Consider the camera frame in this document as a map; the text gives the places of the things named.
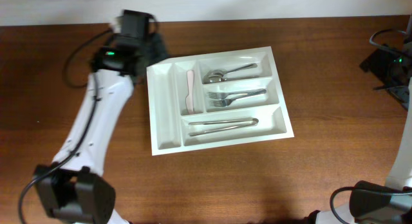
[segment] fork tines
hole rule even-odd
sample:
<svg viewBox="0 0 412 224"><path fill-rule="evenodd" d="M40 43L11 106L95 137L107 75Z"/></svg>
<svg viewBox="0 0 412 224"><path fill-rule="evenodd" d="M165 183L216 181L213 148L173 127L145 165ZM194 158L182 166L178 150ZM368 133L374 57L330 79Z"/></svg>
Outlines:
<svg viewBox="0 0 412 224"><path fill-rule="evenodd" d="M211 102L211 105L212 105L212 106L215 106L215 107L224 107L224 106L225 106L222 100L219 100L219 101L210 101L210 102Z"/></svg>
<svg viewBox="0 0 412 224"><path fill-rule="evenodd" d="M207 95L209 96L209 98L218 99L218 94L217 93L208 92Z"/></svg>

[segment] cutlery tray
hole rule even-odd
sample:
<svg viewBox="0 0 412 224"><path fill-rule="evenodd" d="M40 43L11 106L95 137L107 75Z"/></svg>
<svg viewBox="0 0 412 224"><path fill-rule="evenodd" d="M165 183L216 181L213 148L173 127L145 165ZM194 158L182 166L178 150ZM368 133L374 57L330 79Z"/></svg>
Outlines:
<svg viewBox="0 0 412 224"><path fill-rule="evenodd" d="M231 70L246 64L257 67L229 73L227 81L204 84L212 70ZM193 106L186 107L187 71L194 72ZM293 137L271 47L166 59L147 68L152 155L178 153ZM214 107L209 93L266 89L266 93ZM257 118L256 126L189 136L189 133L230 124L189 125L191 122Z"/></svg>

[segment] metal fork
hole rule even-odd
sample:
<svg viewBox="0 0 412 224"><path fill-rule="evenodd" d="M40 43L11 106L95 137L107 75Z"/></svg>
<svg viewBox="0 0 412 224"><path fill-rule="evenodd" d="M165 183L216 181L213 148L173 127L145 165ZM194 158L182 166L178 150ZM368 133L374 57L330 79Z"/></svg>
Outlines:
<svg viewBox="0 0 412 224"><path fill-rule="evenodd" d="M248 91L235 91L235 92L229 92L229 93L208 92L207 96L211 99L225 99L229 95L247 95L249 93L253 93L259 90L261 89L252 89Z"/></svg>
<svg viewBox="0 0 412 224"><path fill-rule="evenodd" d="M256 92L249 93L247 95L238 96L236 98L228 98L228 99L223 99L223 100L211 101L211 105L214 107L227 107L235 100L249 98L249 97L256 96L256 95L262 95L262 94L265 94L266 92L267 92L266 89L260 89Z"/></svg>

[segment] white tray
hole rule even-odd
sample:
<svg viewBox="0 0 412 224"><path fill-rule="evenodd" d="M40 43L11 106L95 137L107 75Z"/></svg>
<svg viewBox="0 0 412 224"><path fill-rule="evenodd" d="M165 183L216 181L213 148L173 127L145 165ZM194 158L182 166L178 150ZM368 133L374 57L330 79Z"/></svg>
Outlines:
<svg viewBox="0 0 412 224"><path fill-rule="evenodd" d="M257 75L256 78L214 84L202 82L203 76L210 70L231 70L250 63L256 63L257 68L230 73L228 78ZM193 115L189 115L185 103L188 94L186 76L188 70L194 71ZM271 47L167 59L147 68L147 85L152 155L294 136ZM228 107L209 106L208 92L259 88L265 88L267 93L237 100ZM191 132L228 126L227 124L189 126L190 122L247 117L259 119L259 123L252 127L189 136Z"/></svg>

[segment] utensil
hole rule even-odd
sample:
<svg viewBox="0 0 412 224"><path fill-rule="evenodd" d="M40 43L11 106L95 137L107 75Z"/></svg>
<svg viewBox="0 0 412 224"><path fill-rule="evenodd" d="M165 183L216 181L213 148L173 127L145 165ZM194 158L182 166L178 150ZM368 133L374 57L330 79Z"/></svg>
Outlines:
<svg viewBox="0 0 412 224"><path fill-rule="evenodd" d="M211 101L211 105L215 106L215 107L227 107L232 102L234 102L235 100L239 100L239 99L243 99L243 98L249 98L249 97L256 96L256 95L262 95L262 94L265 94L266 92L267 92L266 89L260 89L256 92L252 92L252 93L249 93L247 95L238 96L236 98L227 98L227 99L223 99L223 100Z"/></svg>
<svg viewBox="0 0 412 224"><path fill-rule="evenodd" d="M248 93L252 93L255 91L259 91L260 89L252 89L247 91L235 91L229 93L219 93L219 92L208 92L207 96L211 99L225 99L229 95L247 95Z"/></svg>
<svg viewBox="0 0 412 224"><path fill-rule="evenodd" d="M215 83L215 82L221 82L223 81L223 77L228 74L228 73L232 73L232 72L236 72L239 70L246 70L246 69L250 69L250 68L256 68L258 65L256 63L252 63L252 64L247 64L246 66L241 66L238 67L236 69L233 70L212 70L210 72L208 72L204 77L203 77L203 83L204 84L208 84L208 83Z"/></svg>
<svg viewBox="0 0 412 224"><path fill-rule="evenodd" d="M194 106L193 106L193 83L194 83L194 71L189 70L187 72L187 90L189 94L186 97L186 108L189 115L193 115Z"/></svg>
<svg viewBox="0 0 412 224"><path fill-rule="evenodd" d="M238 122L247 122L247 123L238 124L238 125L229 126L229 127L221 127L221 128L211 129L211 130L205 130L205 131L192 132L192 133L189 133L189 136L198 136L198 135L204 135L204 134L215 133L219 131L226 131L226 130L231 130L231 129L242 128L242 127L256 126L259 123L259 120L257 118L238 118L238 119L233 119L233 120L191 122L189 123L189 125L230 124L230 123L238 123Z"/></svg>

